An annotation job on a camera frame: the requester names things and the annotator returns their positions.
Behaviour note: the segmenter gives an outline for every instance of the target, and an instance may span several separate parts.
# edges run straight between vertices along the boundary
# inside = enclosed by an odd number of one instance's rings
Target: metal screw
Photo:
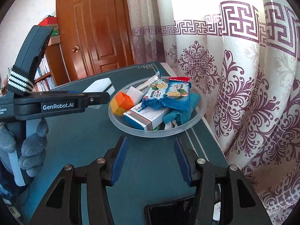
[[[198,162],[199,164],[204,164],[206,161],[205,161],[205,159],[203,159],[203,158],[199,158],[199,159],[197,160],[197,162]]]
[[[236,171],[238,169],[238,167],[236,165],[230,165],[230,169],[232,171]]]
[[[99,163],[99,164],[102,164],[104,162],[105,162],[105,159],[102,157],[97,159],[97,163]]]
[[[64,169],[65,169],[66,171],[69,171],[69,170],[72,169],[72,165],[71,165],[71,164],[67,164],[67,165],[64,166]]]

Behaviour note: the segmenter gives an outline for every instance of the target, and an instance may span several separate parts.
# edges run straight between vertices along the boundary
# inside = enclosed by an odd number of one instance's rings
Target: book
[[[53,89],[53,85],[51,84],[50,77],[47,77],[46,80],[47,80],[49,88],[52,90]]]
[[[45,87],[46,87],[46,90],[49,91],[49,90],[50,90],[50,87],[49,87],[49,85],[48,85],[48,83],[47,83],[47,80],[43,80],[43,83],[44,83],[44,85],[45,85]]]
[[[36,86],[37,86],[39,92],[43,91],[41,84],[39,82],[36,83]]]
[[[42,67],[43,67],[44,72],[47,73],[44,58],[42,58],[41,64],[42,64]]]
[[[42,87],[43,91],[45,92],[45,91],[46,91],[46,87],[44,86],[44,84],[43,84],[43,81],[42,81],[42,80],[40,81],[40,85],[41,85],[41,87]]]
[[[51,83],[52,83],[52,85],[53,85],[53,89],[56,87],[56,85],[55,85],[55,83],[54,83],[54,81],[53,81],[53,78],[52,77],[50,77],[50,80],[51,80]]]
[[[49,64],[48,64],[46,56],[44,56],[44,60],[45,60],[45,65],[46,65],[46,68],[47,68],[47,72],[50,73],[50,68],[49,68]]]
[[[39,68],[40,68],[40,71],[41,71],[42,75],[44,75],[44,74],[45,74],[45,71],[44,71],[42,62],[40,63]]]
[[[37,68],[37,71],[38,71],[38,77],[41,77],[42,76],[42,72],[41,72],[40,67]]]
[[[33,88],[35,92],[39,92],[38,86],[36,84],[33,86]]]
[[[38,79],[38,71],[35,72],[34,80]]]

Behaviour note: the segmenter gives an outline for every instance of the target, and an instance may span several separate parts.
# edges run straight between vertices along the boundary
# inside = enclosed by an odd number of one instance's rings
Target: blue snack packet
[[[153,107],[154,110],[163,108],[160,99],[165,95],[167,88],[168,84],[163,80],[153,82],[142,99],[142,107]]]
[[[165,106],[177,110],[189,111],[190,99],[189,93],[191,83],[188,77],[169,78],[169,86],[166,94],[160,99],[160,102]]]

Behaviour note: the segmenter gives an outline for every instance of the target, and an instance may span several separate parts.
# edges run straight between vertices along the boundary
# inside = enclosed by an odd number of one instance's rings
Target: blue gripper pad
[[[192,183],[191,168],[177,138],[174,141],[174,150],[183,180],[190,186]]]
[[[112,185],[114,185],[115,182],[119,180],[128,148],[129,148],[128,139],[127,139],[127,137],[125,137],[121,144],[119,152],[115,158],[115,161],[112,165],[112,176],[110,178],[110,183]]]

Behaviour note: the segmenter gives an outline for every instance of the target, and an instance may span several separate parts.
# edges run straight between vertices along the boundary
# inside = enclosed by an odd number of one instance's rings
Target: frosted glass bowl
[[[165,76],[162,77],[162,79],[164,79],[167,83],[169,81],[168,78],[169,77],[165,77]],[[126,93],[130,86],[137,87],[140,84],[146,82],[148,79],[149,78],[137,80],[137,81],[125,86],[119,92]],[[119,128],[120,130],[122,130],[128,134],[132,134],[135,136],[146,137],[146,138],[159,138],[159,137],[166,137],[166,136],[178,134],[178,133],[181,133],[181,132],[191,128],[196,123],[198,123],[206,111],[207,98],[202,93],[202,91],[199,88],[197,88],[195,85],[192,84],[190,92],[198,93],[201,96],[201,99],[198,102],[198,106],[196,107],[195,111],[193,111],[193,113],[192,113],[191,119],[187,123],[180,125],[176,128],[169,129],[169,130],[144,131],[144,130],[132,128],[131,125],[129,123],[127,123],[123,117],[113,114],[110,107],[108,107],[108,115],[109,115],[109,118],[112,121],[112,123],[117,128]]]

